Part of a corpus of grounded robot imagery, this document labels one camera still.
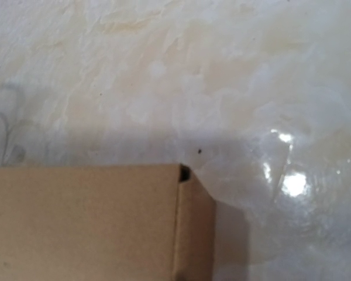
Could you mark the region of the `brown cardboard box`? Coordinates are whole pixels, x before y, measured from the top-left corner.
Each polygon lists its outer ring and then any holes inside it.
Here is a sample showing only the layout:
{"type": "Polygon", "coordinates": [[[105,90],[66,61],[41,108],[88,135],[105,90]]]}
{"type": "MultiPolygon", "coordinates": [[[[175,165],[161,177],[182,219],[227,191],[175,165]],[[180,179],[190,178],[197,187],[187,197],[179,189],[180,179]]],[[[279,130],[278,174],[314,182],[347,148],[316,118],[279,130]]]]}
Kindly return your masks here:
{"type": "Polygon", "coordinates": [[[211,280],[216,204],[184,165],[0,168],[0,280],[211,280]]]}

